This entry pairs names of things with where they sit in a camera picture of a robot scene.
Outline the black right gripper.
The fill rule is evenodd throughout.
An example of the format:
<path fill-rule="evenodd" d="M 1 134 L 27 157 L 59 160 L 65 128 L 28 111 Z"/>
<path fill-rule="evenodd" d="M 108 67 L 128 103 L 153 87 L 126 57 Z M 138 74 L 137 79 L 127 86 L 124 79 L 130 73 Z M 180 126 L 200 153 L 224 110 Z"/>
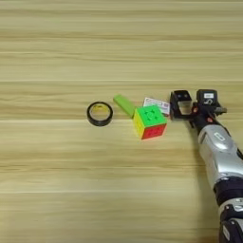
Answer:
<path fill-rule="evenodd" d="M 192 98 L 187 90 L 175 90 L 170 95 L 170 115 L 173 119 L 191 120 L 191 125 L 197 133 L 207 125 L 216 125 L 215 113 L 227 113 L 227 108 L 217 107 L 216 110 L 209 105 L 195 104 L 192 108 Z"/>

